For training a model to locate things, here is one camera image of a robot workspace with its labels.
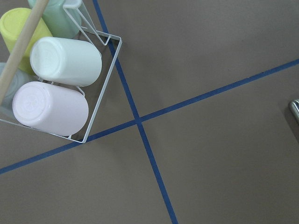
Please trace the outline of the steel muddler black tip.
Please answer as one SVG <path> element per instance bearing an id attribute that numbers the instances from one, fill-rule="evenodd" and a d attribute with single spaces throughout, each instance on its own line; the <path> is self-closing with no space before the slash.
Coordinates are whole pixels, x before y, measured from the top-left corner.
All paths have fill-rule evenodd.
<path id="1" fill-rule="evenodd" d="M 298 99 L 292 100 L 289 103 L 289 109 L 298 123 L 299 122 L 299 100 Z"/>

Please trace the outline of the white cup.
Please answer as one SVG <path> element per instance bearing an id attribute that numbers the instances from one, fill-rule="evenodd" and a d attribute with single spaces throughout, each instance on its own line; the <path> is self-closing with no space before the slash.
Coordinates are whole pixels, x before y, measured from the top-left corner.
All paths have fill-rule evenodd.
<path id="1" fill-rule="evenodd" d="M 89 42 L 43 37 L 31 49 L 30 65 L 44 80 L 85 87 L 99 78 L 102 57 Z"/>

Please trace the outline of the pink cup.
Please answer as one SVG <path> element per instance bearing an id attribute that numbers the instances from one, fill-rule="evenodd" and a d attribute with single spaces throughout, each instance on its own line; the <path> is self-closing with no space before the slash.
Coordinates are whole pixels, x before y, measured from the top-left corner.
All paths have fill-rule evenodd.
<path id="1" fill-rule="evenodd" d="M 82 129 L 89 113 L 79 91 L 38 81 L 24 84 L 16 92 L 12 109 L 21 124 L 61 136 Z"/>

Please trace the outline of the mint green cup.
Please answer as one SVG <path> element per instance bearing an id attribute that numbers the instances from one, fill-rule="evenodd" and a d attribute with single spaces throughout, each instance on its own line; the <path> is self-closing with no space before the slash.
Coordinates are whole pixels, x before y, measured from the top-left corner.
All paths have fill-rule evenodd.
<path id="1" fill-rule="evenodd" d="M 64 0 L 49 0 L 42 18 L 53 37 L 74 38 L 79 28 L 63 9 Z"/>

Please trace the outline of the grey blue cup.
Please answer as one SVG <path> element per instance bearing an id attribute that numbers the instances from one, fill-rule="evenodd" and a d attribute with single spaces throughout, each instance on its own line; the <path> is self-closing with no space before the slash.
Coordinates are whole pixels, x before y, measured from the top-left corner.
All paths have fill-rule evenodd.
<path id="1" fill-rule="evenodd" d="M 36 81 L 35 77 L 18 69 L 0 105 L 1 108 L 12 110 L 12 102 L 16 92 L 26 83 Z"/>

